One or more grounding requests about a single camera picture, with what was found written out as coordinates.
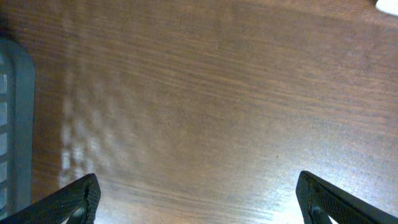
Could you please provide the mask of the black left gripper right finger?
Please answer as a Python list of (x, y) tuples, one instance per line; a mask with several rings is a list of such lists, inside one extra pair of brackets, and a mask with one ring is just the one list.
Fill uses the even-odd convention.
[(306, 170), (301, 171), (295, 192), (305, 224), (332, 221), (358, 224), (397, 223), (397, 217)]

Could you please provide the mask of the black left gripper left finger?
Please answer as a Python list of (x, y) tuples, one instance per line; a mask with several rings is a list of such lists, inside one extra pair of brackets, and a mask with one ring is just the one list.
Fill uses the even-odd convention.
[(48, 197), (1, 220), (6, 224), (93, 224), (101, 198), (94, 173), (68, 184)]

